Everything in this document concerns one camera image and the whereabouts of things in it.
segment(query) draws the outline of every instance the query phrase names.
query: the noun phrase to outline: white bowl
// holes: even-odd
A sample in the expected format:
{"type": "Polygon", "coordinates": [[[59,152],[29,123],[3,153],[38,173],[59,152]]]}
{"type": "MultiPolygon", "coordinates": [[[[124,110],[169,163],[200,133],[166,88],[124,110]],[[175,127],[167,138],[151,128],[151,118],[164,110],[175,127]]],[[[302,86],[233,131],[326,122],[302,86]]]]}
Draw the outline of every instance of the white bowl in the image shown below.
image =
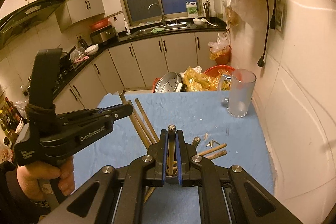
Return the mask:
{"type": "Polygon", "coordinates": [[[204,22],[202,22],[200,19],[198,18],[194,18],[194,24],[197,26],[203,26],[204,22]]]}
{"type": "Polygon", "coordinates": [[[98,48],[99,48],[98,44],[96,44],[96,45],[92,45],[92,46],[88,47],[88,48],[85,50],[85,53],[86,53],[87,55],[93,55],[93,54],[95,54],[96,52],[98,52],[98,48]]]}

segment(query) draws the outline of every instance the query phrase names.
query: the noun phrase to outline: range hood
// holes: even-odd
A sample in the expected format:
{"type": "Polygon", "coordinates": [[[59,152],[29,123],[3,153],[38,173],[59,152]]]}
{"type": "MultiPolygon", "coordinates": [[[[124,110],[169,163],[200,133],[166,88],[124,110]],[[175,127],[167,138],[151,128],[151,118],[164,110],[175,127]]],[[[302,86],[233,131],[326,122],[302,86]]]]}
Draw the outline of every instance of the range hood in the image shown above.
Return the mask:
{"type": "Polygon", "coordinates": [[[0,49],[14,35],[26,32],[49,16],[63,4],[65,0],[41,0],[16,10],[0,21],[0,49]]]}

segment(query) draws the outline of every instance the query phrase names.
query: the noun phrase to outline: green cloth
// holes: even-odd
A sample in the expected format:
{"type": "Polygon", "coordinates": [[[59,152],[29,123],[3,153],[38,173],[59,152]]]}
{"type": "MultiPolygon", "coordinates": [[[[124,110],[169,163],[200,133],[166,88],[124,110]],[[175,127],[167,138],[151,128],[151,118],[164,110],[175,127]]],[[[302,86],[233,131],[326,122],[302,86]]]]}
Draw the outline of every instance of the green cloth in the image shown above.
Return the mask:
{"type": "Polygon", "coordinates": [[[151,30],[151,33],[158,33],[158,32],[162,32],[162,31],[165,31],[166,29],[165,28],[155,28],[153,30],[151,30]]]}

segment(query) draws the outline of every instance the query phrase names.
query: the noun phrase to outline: black countertop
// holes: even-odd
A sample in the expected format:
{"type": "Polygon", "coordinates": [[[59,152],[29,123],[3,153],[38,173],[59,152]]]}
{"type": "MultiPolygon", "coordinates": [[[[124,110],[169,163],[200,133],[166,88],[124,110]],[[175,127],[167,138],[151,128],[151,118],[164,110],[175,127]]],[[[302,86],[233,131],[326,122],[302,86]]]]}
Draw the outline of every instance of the black countertop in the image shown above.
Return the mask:
{"type": "MultiPolygon", "coordinates": [[[[58,85],[55,87],[55,90],[54,90],[54,99],[81,70],[83,70],[91,61],[93,61],[96,57],[98,57],[102,52],[104,52],[105,50],[111,47],[119,46],[122,44],[126,44],[126,43],[133,42],[133,41],[138,41],[142,39],[160,37],[163,35],[189,33],[189,32],[213,32],[213,31],[223,32],[223,31],[226,31],[226,23],[216,17],[211,18],[210,22],[218,25],[218,27],[214,27],[208,23],[205,23],[203,26],[196,26],[194,25],[192,19],[179,20],[179,22],[186,22],[186,21],[191,22],[189,28],[168,30],[168,31],[162,31],[158,33],[147,33],[147,34],[140,34],[140,35],[134,35],[134,34],[126,35],[126,32],[124,31],[124,32],[119,33],[118,37],[109,40],[106,45],[99,44],[98,52],[96,52],[94,55],[91,55],[88,59],[86,59],[79,65],[77,65],[75,69],[70,71],[66,76],[62,78],[62,80],[59,81],[58,85]]],[[[132,29],[131,33],[136,32],[138,29],[148,28],[148,27],[155,26],[155,25],[160,25],[160,24],[158,23],[158,24],[153,24],[150,26],[141,26],[141,27],[132,29]]]]}

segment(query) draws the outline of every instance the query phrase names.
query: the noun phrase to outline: white spoon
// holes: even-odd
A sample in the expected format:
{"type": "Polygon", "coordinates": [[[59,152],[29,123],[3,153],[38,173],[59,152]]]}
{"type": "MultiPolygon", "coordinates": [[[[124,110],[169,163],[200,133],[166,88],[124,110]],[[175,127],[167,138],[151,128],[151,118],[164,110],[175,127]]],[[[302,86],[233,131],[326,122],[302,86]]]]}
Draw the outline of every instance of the white spoon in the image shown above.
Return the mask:
{"type": "Polygon", "coordinates": [[[215,24],[210,23],[210,22],[207,21],[205,18],[202,18],[201,21],[202,21],[202,22],[207,22],[207,23],[209,23],[209,24],[212,25],[212,26],[218,27],[218,25],[215,25],[215,24]]]}

